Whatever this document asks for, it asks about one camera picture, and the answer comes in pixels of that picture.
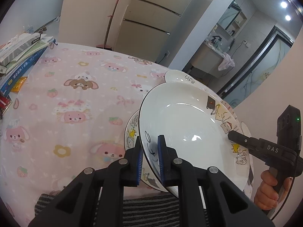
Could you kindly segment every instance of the tablecloth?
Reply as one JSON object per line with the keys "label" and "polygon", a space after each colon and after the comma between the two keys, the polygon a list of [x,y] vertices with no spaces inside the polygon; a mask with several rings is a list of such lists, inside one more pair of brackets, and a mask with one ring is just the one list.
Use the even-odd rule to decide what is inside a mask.
{"label": "tablecloth", "polygon": [[[1,127],[0,196],[21,227],[42,193],[53,194],[86,167],[124,156],[125,127],[168,71],[98,48],[59,43],[30,72]],[[125,198],[158,194],[144,183]]]}

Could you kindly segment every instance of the towel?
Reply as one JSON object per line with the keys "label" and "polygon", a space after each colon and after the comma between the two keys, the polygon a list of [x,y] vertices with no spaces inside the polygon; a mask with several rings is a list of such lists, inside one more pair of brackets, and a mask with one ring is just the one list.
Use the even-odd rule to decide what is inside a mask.
{"label": "towel", "polygon": [[223,55],[224,55],[224,59],[221,62],[221,64],[218,66],[218,71],[223,71],[229,68],[230,66],[234,67],[234,60],[230,57],[230,55],[227,53],[223,53]]}

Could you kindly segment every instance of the frosted glass door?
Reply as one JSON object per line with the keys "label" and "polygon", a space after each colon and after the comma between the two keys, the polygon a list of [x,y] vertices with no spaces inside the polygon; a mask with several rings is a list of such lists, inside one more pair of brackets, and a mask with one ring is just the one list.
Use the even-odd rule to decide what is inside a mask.
{"label": "frosted glass door", "polygon": [[253,69],[224,100],[229,103],[232,108],[239,105],[268,78],[289,50],[290,46],[278,38],[267,54],[264,53],[264,58],[255,69]]}

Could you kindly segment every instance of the yellow flower print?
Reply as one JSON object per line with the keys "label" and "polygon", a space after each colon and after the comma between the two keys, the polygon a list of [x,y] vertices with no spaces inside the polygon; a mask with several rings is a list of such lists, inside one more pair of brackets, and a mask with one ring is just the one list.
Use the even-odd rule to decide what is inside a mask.
{"label": "yellow flower print", "polygon": [[69,147],[63,147],[62,145],[56,145],[53,152],[60,158],[64,158],[71,155],[71,149]]}
{"label": "yellow flower print", "polygon": [[79,65],[79,66],[88,66],[89,63],[80,61],[80,62],[78,63],[78,65]]}

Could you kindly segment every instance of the plate rim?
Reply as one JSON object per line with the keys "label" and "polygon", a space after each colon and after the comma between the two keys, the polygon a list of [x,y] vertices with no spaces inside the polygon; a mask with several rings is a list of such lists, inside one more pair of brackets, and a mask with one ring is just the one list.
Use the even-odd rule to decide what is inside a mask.
{"label": "plate rim", "polygon": [[[126,127],[125,127],[125,131],[124,131],[124,150],[125,150],[125,152],[126,152],[126,150],[127,150],[126,147],[125,147],[125,135],[126,135],[126,132],[127,132],[127,126],[128,126],[128,124],[129,124],[129,121],[131,120],[131,118],[132,118],[137,112],[138,112],[138,129],[139,129],[139,113],[140,113],[140,109],[138,109],[136,112],[134,112],[134,113],[131,115],[131,117],[129,118],[129,120],[128,120],[127,124],[126,124]],[[141,141],[140,136],[139,136],[139,141],[140,141],[140,143],[141,143],[141,147],[142,147],[142,150],[143,150],[143,152],[144,152],[144,149],[143,149],[143,146],[142,146],[142,141]],[[147,160],[145,154],[144,154],[144,157],[145,157],[145,160],[147,161],[147,164],[148,164],[149,168],[151,169],[151,166],[150,166],[150,164],[148,163],[148,160]],[[149,186],[149,187],[151,187],[151,188],[153,188],[153,189],[155,189],[155,190],[158,190],[158,191],[161,191],[161,192],[169,192],[169,191],[166,189],[166,187],[164,187],[164,186],[161,184],[161,182],[160,182],[159,179],[158,179],[159,183],[161,184],[161,186],[162,186],[166,191],[163,191],[163,190],[161,190],[160,188],[156,188],[156,187],[154,187],[153,185],[147,184],[144,180],[142,180],[142,176],[141,176],[140,180],[141,180],[143,183],[145,183],[147,186]]]}
{"label": "plate rim", "polygon": [[[152,168],[152,166],[150,165],[150,162],[149,162],[149,160],[147,159],[147,156],[146,156],[146,152],[145,152],[145,150],[144,150],[144,148],[143,148],[143,142],[142,142],[142,139],[141,139],[141,132],[140,132],[140,114],[141,114],[141,109],[142,109],[142,105],[143,105],[143,103],[144,103],[144,100],[145,100],[145,98],[148,96],[148,94],[154,89],[154,88],[156,88],[156,87],[158,87],[158,86],[160,86],[160,85],[163,85],[163,84],[169,84],[169,83],[178,83],[178,84],[187,84],[187,83],[183,83],[183,82],[180,82],[180,81],[178,81],[178,82],[176,82],[176,81],[172,81],[172,82],[164,82],[164,83],[161,83],[161,84],[159,84],[159,85],[157,85],[157,86],[155,86],[155,87],[153,87],[147,94],[146,94],[146,96],[143,98],[143,100],[142,100],[142,102],[141,102],[141,105],[140,105],[140,109],[139,109],[139,117],[138,117],[138,130],[139,130],[139,139],[140,139],[140,143],[141,143],[141,146],[142,146],[142,150],[143,150],[143,153],[144,153],[144,156],[146,157],[146,161],[147,161],[147,163],[148,163],[148,165],[149,165],[149,167],[151,168],[151,170],[153,171],[153,168]],[[210,95],[210,96],[212,96],[212,97],[214,97],[212,94],[209,94],[209,93],[207,93],[205,90],[203,90],[203,89],[201,89],[201,88],[199,88],[199,87],[197,87],[197,86],[194,86],[194,85],[189,85],[189,86],[193,86],[194,88],[198,88],[198,89],[200,89],[200,90],[202,90],[202,91],[204,91],[207,95]],[[247,163],[247,167],[248,167],[248,172],[249,172],[249,167],[250,167],[250,162],[249,163]],[[153,171],[153,173],[154,173],[154,175],[155,175],[155,177],[161,182],[161,180],[160,180],[160,178],[158,177],[158,175]],[[170,192],[172,195],[174,195],[176,198],[179,198],[178,196],[176,196],[173,192],[172,192],[172,190],[169,190],[170,188],[174,188],[175,186],[173,186],[173,187],[165,187],[165,186],[163,186],[168,192]]]}

